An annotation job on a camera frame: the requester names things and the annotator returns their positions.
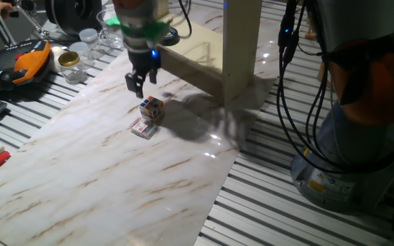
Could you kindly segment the person's bare hand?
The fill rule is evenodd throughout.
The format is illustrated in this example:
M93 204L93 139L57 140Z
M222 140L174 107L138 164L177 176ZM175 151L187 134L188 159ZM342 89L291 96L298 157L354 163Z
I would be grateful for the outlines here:
M14 7L11 3L0 1L0 15L3 19L8 18L13 11Z

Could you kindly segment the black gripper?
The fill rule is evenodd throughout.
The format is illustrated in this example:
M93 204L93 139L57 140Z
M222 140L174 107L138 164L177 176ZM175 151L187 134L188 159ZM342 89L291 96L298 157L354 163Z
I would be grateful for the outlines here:
M161 68L161 55L155 50L144 51L136 53L128 52L129 60L133 65L132 72L125 75L125 81L129 91L135 93L138 98L143 98L143 84L146 75L149 75L149 80L152 84L157 83L158 69Z

